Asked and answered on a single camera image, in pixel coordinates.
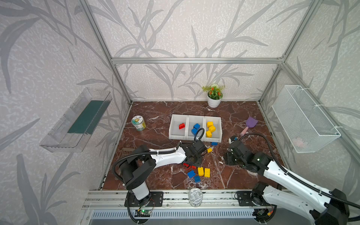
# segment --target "brown marble surface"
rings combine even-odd
[[[207,102],[134,102],[112,163],[119,159],[122,148],[137,148],[142,144],[153,149],[175,147],[178,141],[168,138],[172,114],[221,117],[222,141],[213,148],[211,153],[207,153],[203,157],[202,167],[210,168],[210,178],[201,176],[201,182],[195,183],[194,178],[188,178],[185,166],[171,164],[153,170],[147,179],[150,190],[190,189],[194,187],[200,189],[252,189],[258,181],[276,186],[275,182],[261,175],[248,172],[239,166],[224,165],[223,156],[228,151],[228,139],[233,135],[239,136],[246,127],[245,122],[249,116],[259,122],[254,128],[249,128],[248,132],[264,134],[271,142],[277,158],[282,163],[256,102],[222,102],[215,109],[210,108]],[[145,119],[146,128],[143,131],[137,131],[131,124],[131,119],[136,115],[141,115]],[[253,152],[263,151],[270,155],[265,140],[259,136],[244,138],[244,144]],[[122,183],[109,171],[103,189],[119,190],[124,188]]]

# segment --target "wallpaper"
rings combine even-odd
[[[112,57],[280,57],[310,1],[89,3]]]
[[[287,63],[360,144],[360,5],[321,4]]]
[[[129,108],[69,0],[0,1],[0,224],[74,224]],[[85,87],[113,100],[82,153],[39,146]]]
[[[281,57],[310,4],[285,0],[89,0],[112,57]],[[258,100],[275,65],[119,64],[133,100]]]
[[[275,66],[275,64],[129,64],[118,66],[118,72],[130,97],[140,101],[206,101],[206,93],[201,87],[214,82],[225,85],[224,100],[258,100]]]

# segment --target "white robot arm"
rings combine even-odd
[[[252,153],[241,142],[242,138],[232,137],[229,140],[230,151],[224,155],[225,164],[229,166],[238,165],[251,172],[256,172],[292,192],[284,192],[266,183],[259,182],[251,192],[251,198],[255,204],[271,204],[286,208],[309,219],[316,225],[345,225],[348,221],[360,220],[360,216],[349,219],[348,205],[357,208],[360,206],[348,202],[343,192],[337,189],[330,191],[322,188],[284,168],[276,160],[272,147],[265,137],[272,157],[263,152]],[[126,189],[134,193],[138,204],[143,206],[151,198],[145,180],[154,168],[183,162],[200,166],[205,151],[206,147],[201,140],[189,143],[180,142],[175,148],[161,150],[148,149],[142,145],[134,150],[130,156],[115,162],[112,171],[123,182]],[[137,163],[138,159],[143,162],[141,166]],[[117,165],[120,167],[122,177],[115,171]]]

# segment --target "mounting plate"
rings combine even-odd
[[[161,207],[164,193],[163,192],[150,192],[150,193],[151,193],[151,198],[154,201],[149,201],[149,203],[144,207],[153,207],[154,202],[155,202],[155,207]],[[127,207],[128,202],[130,203],[130,207],[140,207],[134,193],[129,194],[129,200],[125,201],[125,207]]]
[[[235,192],[235,198],[239,202],[239,206],[257,206],[251,200],[251,191],[237,191]]]

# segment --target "blue lego brick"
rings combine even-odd
[[[198,132],[198,130],[197,130],[197,129],[195,129],[195,128],[191,130],[191,133],[193,133],[193,135],[195,135],[195,134],[196,134],[196,132]]]
[[[192,178],[193,176],[195,176],[195,172],[193,170],[188,172],[188,176],[189,178]]]
[[[195,176],[194,179],[195,179],[196,183],[200,183],[200,177],[199,176]]]
[[[198,130],[198,129],[200,129],[200,125],[197,123],[197,124],[194,125],[194,128],[195,128],[196,130]]]

